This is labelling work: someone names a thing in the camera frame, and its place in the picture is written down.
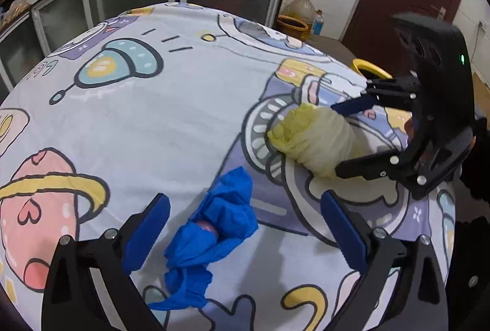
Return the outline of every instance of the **door handle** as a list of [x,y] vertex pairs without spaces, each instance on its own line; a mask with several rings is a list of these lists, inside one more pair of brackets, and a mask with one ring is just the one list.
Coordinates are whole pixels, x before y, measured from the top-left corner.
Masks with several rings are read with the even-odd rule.
[[434,10],[437,10],[437,20],[444,20],[444,17],[446,17],[446,12],[447,12],[447,9],[444,7],[444,6],[441,6],[441,7],[437,7],[437,6],[434,6],[434,5],[430,5],[430,7],[432,7],[432,9]]

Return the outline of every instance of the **yellow ring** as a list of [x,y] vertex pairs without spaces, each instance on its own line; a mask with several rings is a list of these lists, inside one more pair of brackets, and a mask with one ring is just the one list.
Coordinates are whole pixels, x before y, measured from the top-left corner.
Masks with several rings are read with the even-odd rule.
[[363,75],[361,70],[366,70],[366,71],[369,71],[370,73],[373,73],[374,75],[377,75],[379,78],[382,78],[383,80],[389,80],[389,79],[393,78],[390,73],[387,73],[381,67],[378,67],[378,66],[376,66],[372,63],[369,63],[366,60],[362,60],[362,59],[352,60],[351,68],[356,73],[358,73],[360,75]]
[[107,200],[107,190],[95,179],[75,175],[37,175],[33,178],[13,180],[0,188],[0,201],[18,195],[30,195],[37,191],[85,193],[94,203],[94,212]]
[[8,115],[6,116],[2,123],[0,124],[0,138],[2,138],[3,136],[5,136],[8,132],[8,129],[10,128],[10,125],[12,124],[12,119],[13,119],[13,115]]

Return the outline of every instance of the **floor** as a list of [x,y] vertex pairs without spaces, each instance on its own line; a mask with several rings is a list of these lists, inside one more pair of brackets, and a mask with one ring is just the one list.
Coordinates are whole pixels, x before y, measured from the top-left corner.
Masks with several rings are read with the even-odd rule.
[[313,46],[315,49],[332,56],[347,66],[350,66],[352,64],[352,60],[356,58],[356,56],[354,56],[349,49],[347,49],[337,39],[311,35],[310,39],[306,41],[306,43]]

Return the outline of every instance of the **cartoon pattern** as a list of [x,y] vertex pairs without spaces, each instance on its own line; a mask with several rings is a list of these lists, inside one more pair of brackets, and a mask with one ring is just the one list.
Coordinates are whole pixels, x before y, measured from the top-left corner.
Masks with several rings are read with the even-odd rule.
[[231,310],[218,301],[208,299],[207,305],[199,312],[211,322],[209,331],[253,331],[255,301],[249,295],[240,295],[235,299]]
[[240,17],[220,14],[218,24],[229,37],[256,49],[291,58],[317,62],[331,61],[327,55],[297,38]]
[[[85,197],[90,209],[77,213]],[[97,177],[80,175],[61,152],[46,148],[27,158],[0,187],[0,230],[9,267],[29,289],[44,290],[58,240],[78,239],[81,223],[107,204],[109,189]]]
[[74,86],[98,88],[129,77],[154,77],[162,70],[163,59],[150,45],[135,38],[115,39],[102,46],[102,50],[77,71],[73,84],[50,98],[50,104],[60,102]]
[[[141,296],[146,303],[161,302],[167,298],[166,293],[154,285],[145,287]],[[163,328],[167,329],[170,311],[152,310],[151,312],[155,315]]]
[[0,109],[0,157],[29,123],[29,114],[20,108]]
[[48,55],[48,58],[60,56],[62,58],[67,58],[70,60],[76,60],[86,51],[93,48],[96,44],[98,44],[111,34],[115,33],[119,29],[133,23],[134,21],[136,21],[136,19],[137,16],[131,16],[130,14],[107,19],[106,21],[97,24],[95,27],[90,28],[83,34],[80,34],[63,46],[60,46],[55,51],[51,52]]
[[454,247],[454,225],[456,222],[456,206],[453,198],[446,190],[441,190],[437,195],[437,203],[443,212],[443,235],[447,266],[451,264]]
[[281,299],[285,310],[294,310],[303,305],[313,306],[313,315],[303,331],[315,331],[327,313],[327,296],[320,287],[307,284],[293,288]]
[[[50,106],[74,87],[83,93],[67,96],[82,102]],[[236,257],[213,264],[201,311],[154,312],[169,331],[323,329],[358,278],[332,247],[319,215],[319,197],[328,188],[373,227],[398,238],[431,235],[445,278],[454,221],[450,189],[414,201],[386,178],[318,179],[268,143],[267,130],[290,109],[330,106],[363,88],[361,77],[316,49],[201,6],[155,5],[100,23],[40,62],[0,109],[3,288],[39,331],[42,291],[60,236],[97,238],[163,191],[172,200],[168,227],[143,269],[131,275],[146,302],[161,301],[167,294],[155,285],[161,286],[156,280],[165,272],[162,253],[171,236],[216,171],[236,166],[254,180],[259,230]],[[98,100],[85,100],[92,96]],[[348,121],[376,152],[406,147],[408,117],[375,107]],[[450,198],[438,196],[442,190]],[[397,277],[386,283],[372,327]]]
[[[276,151],[267,131],[301,103],[331,106],[359,95],[363,87],[295,59],[284,60],[270,78],[259,102],[246,115],[242,133],[228,154],[221,174],[243,166],[254,181],[253,201],[258,220],[265,225],[299,234],[311,234],[332,244],[334,238],[319,211],[319,199],[327,189],[346,201],[348,208],[364,216],[370,225],[393,233],[408,207],[408,191],[381,178],[322,179]],[[393,128],[381,107],[347,118],[359,139],[372,152],[405,148],[407,136]]]

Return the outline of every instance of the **metal screw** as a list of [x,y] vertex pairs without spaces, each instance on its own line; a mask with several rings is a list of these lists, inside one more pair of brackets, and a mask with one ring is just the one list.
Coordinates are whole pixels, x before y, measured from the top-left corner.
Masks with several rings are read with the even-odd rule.
[[473,276],[468,281],[468,287],[473,288],[474,286],[476,286],[477,283],[478,283],[478,276]]
[[424,186],[426,183],[427,183],[427,178],[423,175],[420,175],[418,178],[417,178],[417,183],[420,185],[420,186]]
[[108,228],[104,232],[104,237],[107,238],[108,240],[112,240],[112,239],[116,238],[117,235],[118,235],[118,231],[115,228]]
[[422,241],[423,245],[430,245],[430,238],[427,235],[420,235],[420,240]]
[[63,236],[61,236],[59,243],[61,245],[67,245],[71,239],[72,238],[69,235],[63,235]]
[[386,233],[386,230],[383,229],[383,228],[375,228],[372,233],[374,234],[374,236],[376,238],[379,238],[379,239],[383,239],[386,237],[387,233]]

